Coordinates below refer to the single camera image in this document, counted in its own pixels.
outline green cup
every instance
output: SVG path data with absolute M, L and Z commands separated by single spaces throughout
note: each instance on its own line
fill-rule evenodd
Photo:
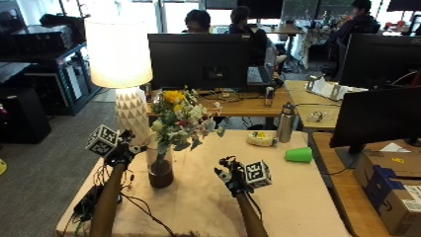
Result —
M 311 147 L 303 147 L 285 151 L 285 160 L 293 162 L 311 162 L 313 153 Z

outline flower vase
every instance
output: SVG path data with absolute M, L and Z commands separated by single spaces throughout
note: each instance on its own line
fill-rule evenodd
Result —
M 168 147 L 164 154 L 159 154 L 159 142 L 155 135 L 148 144 L 147 161 L 152 187 L 157 189 L 168 187 L 173 181 L 172 147 Z

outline office chair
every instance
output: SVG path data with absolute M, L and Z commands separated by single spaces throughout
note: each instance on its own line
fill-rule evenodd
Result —
M 380 29 L 380 24 L 369 23 L 369 24 L 357 24 L 351 27 L 348 32 L 344 34 L 341 38 L 337 39 L 337 68 L 335 74 L 332 75 L 332 81 L 340 81 L 343 75 L 343 67 L 345 61 L 345 54 L 348 49 L 348 43 L 351 40 L 352 34 L 377 34 Z

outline white table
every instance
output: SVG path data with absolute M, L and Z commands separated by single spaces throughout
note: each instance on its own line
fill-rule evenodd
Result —
M 291 142 L 277 147 L 248 144 L 248 133 L 247 130 L 228 130 L 223 138 L 212 133 L 193 151 L 185 149 L 175 152 L 175 181 L 161 190 L 155 190 L 150 185 L 146 153 L 139 154 L 130 167 L 136 175 L 135 188 L 127 195 L 148 202 L 154 215 L 173 232 L 197 230 L 204 236 L 247 236 L 237 201 L 215 175 L 213 167 L 221 168 L 219 159 L 229 155 L 237 155 L 237 160 L 244 164 L 264 159 L 273 185 L 257 189 L 252 196 L 263 210 L 268 235 L 349 236 L 315 162 L 291 163 L 284 160 L 285 150 L 307 146 L 307 133 L 295 131 Z M 62 217 L 58 234 L 63 232 L 74 206 L 92 186 L 92 175 L 102 163 L 100 159 Z M 74 236 L 75 227 L 76 224 L 71 223 L 66 236 Z M 83 229 L 90 229 L 90 221 Z M 118 207 L 114 236 L 154 237 L 168 234 L 124 199 Z

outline wooden desk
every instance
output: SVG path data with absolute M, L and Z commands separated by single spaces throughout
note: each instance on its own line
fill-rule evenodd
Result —
M 267 34 L 279 34 L 279 35 L 304 35 L 304 31 L 297 29 L 293 25 L 279 25 L 275 28 L 261 27 Z
M 175 181 L 171 186 L 155 190 L 148 181 L 146 153 L 138 155 L 130 169 L 135 172 L 134 188 L 127 195 L 142 198 L 154 215 L 173 232 L 200 231 L 203 236 L 247 236 L 243 215 L 223 181 L 213 172 L 219 159 L 237 155 L 244 164 L 264 159 L 271 169 L 273 184 L 257 189 L 252 195 L 263 210 L 268 236 L 349 236 L 333 205 L 315 162 L 287 162 L 284 152 L 307 146 L 307 133 L 295 131 L 288 143 L 277 147 L 259 147 L 247 143 L 248 131 L 228 130 L 220 138 L 211 133 L 204 144 L 193 151 L 176 151 L 173 162 Z M 72 208 L 92 186 L 94 167 L 80 191 L 56 226 L 58 235 L 64 230 Z M 66 236 L 75 235 L 75 223 L 70 223 Z M 90 221 L 83 229 L 88 230 Z M 118 207 L 114 236 L 168 236 L 165 230 L 124 199 Z
M 328 172 L 335 173 L 344 170 L 345 167 L 339 155 L 335 149 L 329 147 L 332 133 L 315 132 L 313 138 Z M 380 150 L 389 142 L 369 144 L 368 149 Z M 395 140 L 393 142 L 408 150 L 421 150 L 421 148 L 416 149 L 405 144 L 403 140 Z M 331 176 L 331 180 L 353 235 L 360 237 L 391 236 L 355 178 L 353 170 Z
M 253 98 L 260 93 L 243 93 L 243 97 Z M 232 94 L 232 98 L 224 98 L 228 100 L 236 100 L 237 96 Z M 271 107 L 264 106 L 264 97 L 259 99 L 243 99 L 236 102 L 225 102 L 220 100 L 201 100 L 200 103 L 208 109 L 213 108 L 213 103 L 220 102 L 223 106 L 221 117 L 265 117 L 265 129 L 271 130 L 273 125 L 273 119 L 279 118 L 283 105 L 289 101 L 288 93 L 284 88 L 279 88 L 275 92 L 275 98 Z M 154 117 L 151 107 L 148 107 L 148 116 Z
M 341 101 L 335 102 L 316 94 L 305 91 L 307 81 L 285 81 L 285 88 L 292 100 L 297 106 L 297 112 L 303 122 L 304 129 L 333 130 L 337 124 Z M 321 121 L 308 120 L 313 112 L 321 112 L 327 117 Z
M 292 43 L 296 35 L 304 35 L 305 32 L 291 24 L 280 24 L 277 27 L 261 27 L 267 34 L 288 35 L 287 60 L 291 60 Z

